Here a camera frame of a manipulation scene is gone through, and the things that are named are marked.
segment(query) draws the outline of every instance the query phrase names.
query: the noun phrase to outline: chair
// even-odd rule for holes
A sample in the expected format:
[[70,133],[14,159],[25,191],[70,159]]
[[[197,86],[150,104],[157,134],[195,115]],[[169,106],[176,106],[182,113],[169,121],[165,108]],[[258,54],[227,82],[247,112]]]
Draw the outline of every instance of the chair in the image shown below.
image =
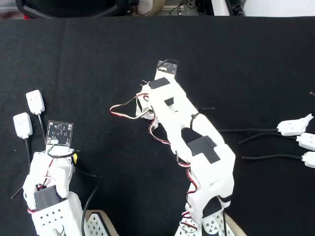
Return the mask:
[[16,0],[30,18],[102,17],[126,15],[128,0]]

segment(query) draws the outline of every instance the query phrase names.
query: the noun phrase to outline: perforated metal plate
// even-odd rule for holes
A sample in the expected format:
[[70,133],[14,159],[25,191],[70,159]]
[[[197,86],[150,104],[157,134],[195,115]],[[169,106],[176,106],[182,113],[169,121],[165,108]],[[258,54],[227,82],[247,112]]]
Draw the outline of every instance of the perforated metal plate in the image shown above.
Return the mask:
[[101,217],[97,213],[91,214],[87,221],[86,231],[90,236],[110,236]]

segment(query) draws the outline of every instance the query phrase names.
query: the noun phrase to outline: power cord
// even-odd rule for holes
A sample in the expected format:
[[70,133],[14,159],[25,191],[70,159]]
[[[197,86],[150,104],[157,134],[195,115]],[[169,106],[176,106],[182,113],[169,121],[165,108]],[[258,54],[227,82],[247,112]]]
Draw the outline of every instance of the power cord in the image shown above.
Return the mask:
[[256,138],[259,138],[259,137],[262,137],[262,136],[266,136],[266,135],[275,135],[275,136],[278,136],[278,137],[283,137],[283,138],[287,138],[287,139],[296,140],[295,137],[292,137],[292,136],[283,136],[283,135],[280,134],[280,133],[259,133],[259,134],[252,135],[252,136],[250,136],[249,138],[243,139],[243,140],[237,142],[237,144],[243,144],[243,143],[246,143],[246,142],[251,141],[251,140],[253,140],[253,139],[256,139]]
[[224,236],[227,236],[227,232],[226,232],[226,218],[225,218],[225,210],[224,209],[222,211],[222,215],[223,215],[223,224],[224,224]]
[[51,158],[56,158],[56,159],[58,159],[58,158],[71,157],[71,156],[73,156],[75,153],[79,152],[79,150],[73,150],[71,153],[66,154],[66,155],[61,155],[61,156],[59,156],[59,155],[52,155],[52,154],[50,154],[50,152],[51,152],[51,150],[52,150],[55,146],[56,146],[56,145],[52,145],[52,147],[49,148],[48,151],[47,151],[47,155],[50,156]]
[[83,214],[82,214],[82,219],[81,219],[81,231],[82,231],[82,236],[85,236],[85,232],[84,232],[84,220],[85,220],[85,215],[87,213],[87,210],[88,210],[88,207],[89,207],[89,204],[92,200],[92,198],[94,197],[95,193],[97,192],[97,190],[99,189],[99,187],[101,186],[102,182],[103,182],[103,177],[101,176],[97,176],[97,175],[93,175],[93,174],[90,174],[90,173],[87,173],[85,171],[83,171],[82,169],[78,168],[77,164],[76,164],[76,161],[74,160],[73,156],[71,157],[71,160],[72,160],[72,163],[73,165],[76,167],[76,169],[81,172],[82,174],[86,175],[86,176],[89,176],[89,177],[95,177],[95,178],[98,178],[99,179],[99,182],[98,184],[96,185],[96,187],[94,188],[94,190],[92,191],[92,193],[90,194],[87,202],[85,203],[85,206],[83,208]]
[[[28,166],[29,166],[29,173],[31,169],[31,150],[30,150],[30,143],[29,139],[24,139],[26,150],[27,150],[27,155],[28,155]],[[12,196],[11,199],[14,199],[23,189],[23,186],[21,186]]]
[[248,129],[218,129],[220,133],[242,133],[242,132],[274,132],[275,129],[248,128]]
[[43,125],[43,121],[41,120],[41,116],[40,114],[37,115],[38,119],[39,119],[39,124],[40,124],[40,128],[41,128],[41,133],[43,135],[43,139],[44,139],[44,143],[46,143],[46,131]]
[[301,156],[290,155],[290,154],[273,154],[273,155],[266,155],[266,156],[242,156],[242,159],[244,159],[244,160],[261,160],[261,159],[276,158],[276,157],[286,157],[286,158],[293,158],[293,159],[297,159],[297,160],[302,160]]

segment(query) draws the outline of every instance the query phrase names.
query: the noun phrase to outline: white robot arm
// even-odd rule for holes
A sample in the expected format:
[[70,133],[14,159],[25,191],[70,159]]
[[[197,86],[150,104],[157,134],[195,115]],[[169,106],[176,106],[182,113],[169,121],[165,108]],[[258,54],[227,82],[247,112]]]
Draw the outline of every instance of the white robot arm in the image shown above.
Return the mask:
[[28,212],[39,236],[109,236],[98,214],[87,224],[79,197],[69,192],[76,163],[76,151],[70,148],[72,129],[72,123],[49,121],[46,150],[34,153],[23,184]]
[[[235,154],[209,120],[188,100],[175,80],[177,65],[170,61],[159,61],[155,79],[146,82],[141,92],[135,96],[135,118],[152,120],[149,126],[152,135],[153,128],[161,124],[168,140],[153,135],[154,138],[170,145],[177,155],[178,164],[187,168],[191,185],[186,195],[186,211],[182,214],[176,235],[201,236],[205,220],[230,205],[234,187]],[[110,111],[113,115],[126,117],[112,111],[121,105],[111,107]],[[186,143],[182,138],[183,128],[190,128],[201,137]],[[204,225],[204,229],[208,234],[222,233],[219,233],[218,227],[207,229],[207,226],[208,223]]]

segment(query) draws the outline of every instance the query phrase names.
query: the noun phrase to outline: white adapter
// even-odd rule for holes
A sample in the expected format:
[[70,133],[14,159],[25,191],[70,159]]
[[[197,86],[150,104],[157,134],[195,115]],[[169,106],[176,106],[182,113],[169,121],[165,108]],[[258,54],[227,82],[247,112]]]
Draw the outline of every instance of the white adapter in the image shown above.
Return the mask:
[[26,99],[28,101],[30,111],[33,114],[39,115],[45,110],[43,97],[42,97],[39,90],[34,90],[32,92],[28,92],[26,94]]
[[299,146],[315,151],[315,135],[309,133],[303,133],[296,137],[296,141],[299,142]]
[[308,167],[315,168],[315,152],[308,151],[304,155],[302,155],[302,161]]
[[313,118],[312,114],[308,114],[304,118],[281,121],[277,126],[278,132],[283,136],[300,135],[306,131],[306,127]]
[[13,117],[15,131],[21,139],[27,139],[33,134],[31,118],[26,112],[15,115]]

